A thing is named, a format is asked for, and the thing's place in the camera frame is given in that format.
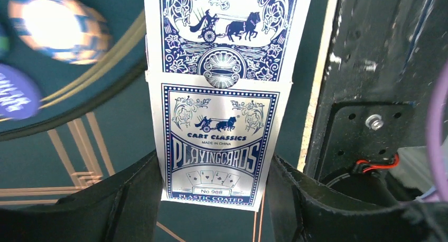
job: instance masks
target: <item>poker table surface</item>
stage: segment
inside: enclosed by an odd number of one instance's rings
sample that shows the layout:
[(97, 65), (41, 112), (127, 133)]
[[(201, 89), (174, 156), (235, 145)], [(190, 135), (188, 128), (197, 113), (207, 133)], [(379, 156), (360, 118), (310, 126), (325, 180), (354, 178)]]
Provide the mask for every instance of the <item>poker table surface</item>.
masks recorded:
[[(113, 45), (144, 9), (143, 0), (79, 1), (105, 17)], [(43, 97), (94, 66), (67, 64), (33, 51), (12, 28), (7, 3), (0, 0), (0, 21), (10, 36), (11, 50), (0, 62), (30, 76)], [(276, 152), (295, 166), (326, 3), (311, 1), (293, 75), (295, 98), (288, 102), (276, 146)], [(143, 36), (110, 70), (75, 95), (34, 117), (0, 122), (0, 208), (55, 203), (76, 192), (82, 174), (106, 179), (155, 149)], [(274, 241), (267, 202), (263, 208), (261, 219), (260, 212), (162, 202), (158, 214), (162, 226), (156, 228), (154, 241), (252, 241), (254, 230), (258, 241)]]

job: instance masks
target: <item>blue and white card box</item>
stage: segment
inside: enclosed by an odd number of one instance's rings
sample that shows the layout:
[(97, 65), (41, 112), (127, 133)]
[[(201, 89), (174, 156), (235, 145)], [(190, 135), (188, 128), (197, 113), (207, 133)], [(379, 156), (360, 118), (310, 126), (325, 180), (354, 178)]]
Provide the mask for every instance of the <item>blue and white card box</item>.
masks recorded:
[(310, 0), (145, 0), (162, 200), (258, 211)]

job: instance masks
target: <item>poker chip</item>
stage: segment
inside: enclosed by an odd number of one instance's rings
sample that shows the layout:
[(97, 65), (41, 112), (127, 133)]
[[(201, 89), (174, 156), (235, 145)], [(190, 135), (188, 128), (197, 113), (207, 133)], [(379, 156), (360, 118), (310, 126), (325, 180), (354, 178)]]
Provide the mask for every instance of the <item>poker chip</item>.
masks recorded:
[(91, 64), (109, 48), (106, 20), (77, 0), (10, 0), (8, 13), (25, 44), (53, 59)]
[(3, 26), (0, 25), (0, 58), (4, 57), (10, 50), (10, 40)]
[(42, 95), (26, 74), (0, 64), (0, 114), (14, 120), (26, 119), (39, 111)]

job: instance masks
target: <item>cart wheel illustration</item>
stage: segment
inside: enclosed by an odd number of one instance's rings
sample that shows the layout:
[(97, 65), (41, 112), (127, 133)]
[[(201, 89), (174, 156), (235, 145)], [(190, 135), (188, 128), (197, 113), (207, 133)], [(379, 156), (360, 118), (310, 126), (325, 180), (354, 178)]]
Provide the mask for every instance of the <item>cart wheel illustration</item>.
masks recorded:
[(212, 29), (205, 29), (202, 32), (202, 37), (206, 43), (213, 43), (216, 40), (216, 32)]
[(204, 128), (202, 128), (202, 131), (208, 133), (208, 132), (210, 132), (210, 127), (209, 126), (205, 126)]

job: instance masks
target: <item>horse-drawn cart illustration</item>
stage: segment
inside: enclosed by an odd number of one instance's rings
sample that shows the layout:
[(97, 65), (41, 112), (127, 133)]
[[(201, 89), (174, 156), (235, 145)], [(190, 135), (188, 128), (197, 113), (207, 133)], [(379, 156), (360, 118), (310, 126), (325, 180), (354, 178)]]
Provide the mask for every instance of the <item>horse-drawn cart illustration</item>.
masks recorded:
[[(221, 132), (221, 129), (232, 131), (232, 129), (235, 129), (234, 124), (237, 121), (236, 117), (230, 117), (228, 119), (216, 119), (216, 118), (207, 119), (207, 116), (198, 117), (198, 120), (200, 122), (195, 124), (195, 127), (199, 127), (199, 130), (202, 130), (205, 133), (208, 133), (211, 130), (217, 130)], [(218, 123), (216, 123), (216, 126), (212, 128), (211, 127), (212, 122), (218, 122)]]
[[(224, 33), (217, 34), (215, 31), (216, 23), (220, 19), (231, 21), (231, 23), (227, 25)], [(239, 37), (241, 40), (243, 34), (246, 34), (245, 40), (248, 38), (247, 35), (249, 35), (249, 41), (251, 41), (251, 38), (257, 37), (258, 32), (255, 31), (255, 28), (259, 22), (259, 12), (251, 12), (248, 17), (230, 16), (224, 14), (215, 14), (214, 16), (211, 16), (210, 10), (206, 10), (200, 18), (199, 23), (197, 25), (190, 26), (190, 31), (201, 31), (201, 35), (199, 35), (198, 38), (204, 39), (206, 43), (213, 43), (216, 38), (224, 37), (228, 37), (229, 40), (233, 42), (234, 40), (232, 35)]]

